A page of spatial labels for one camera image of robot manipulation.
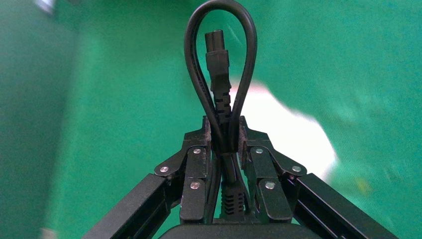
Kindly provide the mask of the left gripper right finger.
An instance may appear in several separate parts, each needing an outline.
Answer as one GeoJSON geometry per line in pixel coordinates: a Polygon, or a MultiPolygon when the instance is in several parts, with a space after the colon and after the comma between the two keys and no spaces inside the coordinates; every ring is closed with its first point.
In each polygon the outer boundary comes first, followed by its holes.
{"type": "Polygon", "coordinates": [[[239,123],[239,156],[263,233],[281,239],[393,239],[395,235],[300,163],[269,136],[239,123]]]}

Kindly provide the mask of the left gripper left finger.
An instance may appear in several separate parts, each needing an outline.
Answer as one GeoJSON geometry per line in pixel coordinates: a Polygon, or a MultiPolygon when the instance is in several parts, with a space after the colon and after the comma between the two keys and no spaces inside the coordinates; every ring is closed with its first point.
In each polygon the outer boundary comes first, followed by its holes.
{"type": "Polygon", "coordinates": [[[211,178],[211,128],[185,134],[181,149],[157,165],[83,237],[85,239],[150,239],[181,202],[181,222],[204,223],[211,178]]]}

